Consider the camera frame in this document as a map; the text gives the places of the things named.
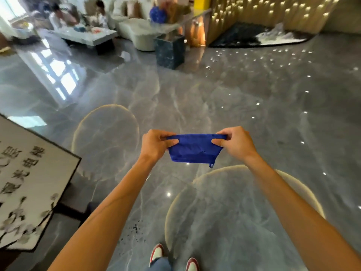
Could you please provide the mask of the person's left hand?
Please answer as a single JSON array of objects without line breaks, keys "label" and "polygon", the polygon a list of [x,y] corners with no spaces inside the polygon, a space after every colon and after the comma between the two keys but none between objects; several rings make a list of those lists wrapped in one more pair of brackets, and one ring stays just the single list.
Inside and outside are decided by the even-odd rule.
[{"label": "person's left hand", "polygon": [[163,157],[165,151],[168,150],[164,141],[168,137],[175,135],[175,133],[165,130],[149,130],[143,135],[139,159],[155,165]]}]

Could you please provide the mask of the dark marble pedestal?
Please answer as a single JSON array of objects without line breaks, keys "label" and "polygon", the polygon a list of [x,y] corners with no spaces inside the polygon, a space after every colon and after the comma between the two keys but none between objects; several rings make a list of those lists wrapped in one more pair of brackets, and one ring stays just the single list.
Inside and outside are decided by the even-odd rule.
[{"label": "dark marble pedestal", "polygon": [[185,37],[178,33],[162,34],[154,38],[156,63],[158,66],[175,70],[185,60]]}]

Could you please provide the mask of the person's left forearm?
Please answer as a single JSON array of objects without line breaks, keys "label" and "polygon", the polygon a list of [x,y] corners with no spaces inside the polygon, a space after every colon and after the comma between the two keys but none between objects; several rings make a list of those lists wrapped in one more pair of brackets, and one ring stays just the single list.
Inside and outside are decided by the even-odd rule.
[{"label": "person's left forearm", "polygon": [[74,233],[47,271],[106,271],[132,207],[160,158],[140,155]]}]

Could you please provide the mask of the red and white shoe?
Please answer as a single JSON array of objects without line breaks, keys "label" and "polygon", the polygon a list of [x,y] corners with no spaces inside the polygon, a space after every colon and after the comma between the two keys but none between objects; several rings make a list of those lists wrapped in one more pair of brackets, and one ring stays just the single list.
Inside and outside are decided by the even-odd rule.
[{"label": "red and white shoe", "polygon": [[195,258],[189,258],[185,271],[200,271],[199,264]]},{"label": "red and white shoe", "polygon": [[159,258],[164,257],[164,247],[161,243],[158,243],[152,250],[150,261],[149,261],[149,267],[158,260]]}]

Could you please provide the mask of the person's right hand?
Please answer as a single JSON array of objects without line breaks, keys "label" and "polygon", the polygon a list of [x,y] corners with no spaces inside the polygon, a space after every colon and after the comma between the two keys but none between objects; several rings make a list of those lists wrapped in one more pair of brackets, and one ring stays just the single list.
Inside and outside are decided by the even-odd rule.
[{"label": "person's right hand", "polygon": [[260,159],[252,138],[248,131],[241,126],[228,127],[217,134],[227,135],[227,147],[224,147],[227,152],[242,161],[244,164],[249,164],[256,159]]}]

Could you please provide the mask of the red and white right shoe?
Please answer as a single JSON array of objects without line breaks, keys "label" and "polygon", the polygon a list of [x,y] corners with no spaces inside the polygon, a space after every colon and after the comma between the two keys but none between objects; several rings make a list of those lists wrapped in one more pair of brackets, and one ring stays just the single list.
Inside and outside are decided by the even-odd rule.
[{"label": "red and white right shoe", "polygon": [[200,271],[199,264],[195,258],[189,258],[185,271]]}]

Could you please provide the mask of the blue flower bouquet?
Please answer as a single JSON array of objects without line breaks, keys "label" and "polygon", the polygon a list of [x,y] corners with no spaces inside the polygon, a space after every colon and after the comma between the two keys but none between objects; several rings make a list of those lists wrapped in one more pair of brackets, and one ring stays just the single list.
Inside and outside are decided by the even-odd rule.
[{"label": "blue flower bouquet", "polygon": [[149,17],[153,23],[165,24],[167,22],[166,10],[160,8],[159,6],[154,6],[151,8]]}]

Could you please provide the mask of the blue jeans leg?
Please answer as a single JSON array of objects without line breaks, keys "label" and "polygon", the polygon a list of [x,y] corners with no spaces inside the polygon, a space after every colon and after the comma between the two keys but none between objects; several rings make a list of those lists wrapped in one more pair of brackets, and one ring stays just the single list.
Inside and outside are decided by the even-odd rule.
[{"label": "blue jeans leg", "polygon": [[173,271],[173,268],[167,257],[159,257],[151,261],[145,271]]}]

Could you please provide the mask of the white low coffee table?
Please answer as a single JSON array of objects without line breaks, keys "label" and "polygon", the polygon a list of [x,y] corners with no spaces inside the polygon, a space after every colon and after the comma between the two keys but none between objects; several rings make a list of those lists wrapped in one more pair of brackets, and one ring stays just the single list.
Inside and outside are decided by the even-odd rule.
[{"label": "white low coffee table", "polygon": [[54,31],[66,42],[74,42],[93,49],[98,55],[115,50],[117,32],[107,28],[82,26],[62,27]]}]

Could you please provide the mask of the black and white rug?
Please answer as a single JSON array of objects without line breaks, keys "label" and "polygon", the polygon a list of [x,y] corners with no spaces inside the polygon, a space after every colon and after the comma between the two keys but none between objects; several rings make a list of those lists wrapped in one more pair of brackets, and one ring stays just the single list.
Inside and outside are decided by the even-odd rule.
[{"label": "black and white rug", "polygon": [[300,44],[311,40],[315,35],[300,31],[287,31],[279,23],[274,28],[263,25],[236,22],[219,35],[209,48],[264,48]]}]

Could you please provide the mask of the white calligraphy sign board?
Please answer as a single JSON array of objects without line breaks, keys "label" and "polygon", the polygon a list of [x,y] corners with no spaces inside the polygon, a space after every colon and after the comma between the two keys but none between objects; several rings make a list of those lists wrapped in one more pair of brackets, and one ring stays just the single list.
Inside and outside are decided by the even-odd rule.
[{"label": "white calligraphy sign board", "polygon": [[0,250],[36,249],[81,160],[0,114]]}]

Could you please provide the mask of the blue cloth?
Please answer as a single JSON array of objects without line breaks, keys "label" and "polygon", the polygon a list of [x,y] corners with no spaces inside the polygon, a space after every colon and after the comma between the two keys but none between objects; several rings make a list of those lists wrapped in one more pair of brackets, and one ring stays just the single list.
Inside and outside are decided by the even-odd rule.
[{"label": "blue cloth", "polygon": [[208,164],[213,168],[215,160],[223,149],[212,143],[213,139],[227,139],[224,134],[183,134],[166,137],[177,139],[178,143],[169,147],[169,155],[173,162]]}]

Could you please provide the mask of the person's right forearm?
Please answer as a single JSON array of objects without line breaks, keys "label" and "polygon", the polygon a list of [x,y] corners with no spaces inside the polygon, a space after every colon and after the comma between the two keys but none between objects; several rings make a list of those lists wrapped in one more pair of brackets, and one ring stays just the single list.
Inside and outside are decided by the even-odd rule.
[{"label": "person's right forearm", "polygon": [[253,151],[242,161],[275,210],[309,271],[361,271],[361,258],[341,234]]}]

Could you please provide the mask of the cream sofa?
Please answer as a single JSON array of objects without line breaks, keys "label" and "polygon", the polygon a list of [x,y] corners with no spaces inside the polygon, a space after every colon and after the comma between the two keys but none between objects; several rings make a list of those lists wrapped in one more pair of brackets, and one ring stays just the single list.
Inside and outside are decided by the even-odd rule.
[{"label": "cream sofa", "polygon": [[118,35],[131,41],[137,50],[155,51],[154,39],[165,33],[168,24],[150,20],[149,13],[156,0],[111,0],[108,6],[109,26]]}]

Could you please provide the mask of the red and white left shoe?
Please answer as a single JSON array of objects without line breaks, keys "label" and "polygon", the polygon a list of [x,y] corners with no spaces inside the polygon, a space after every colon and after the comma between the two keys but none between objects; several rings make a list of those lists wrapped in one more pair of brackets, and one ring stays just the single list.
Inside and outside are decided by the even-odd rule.
[{"label": "red and white left shoe", "polygon": [[158,243],[152,250],[150,261],[149,261],[149,267],[158,260],[159,258],[164,257],[164,247],[161,243]]}]

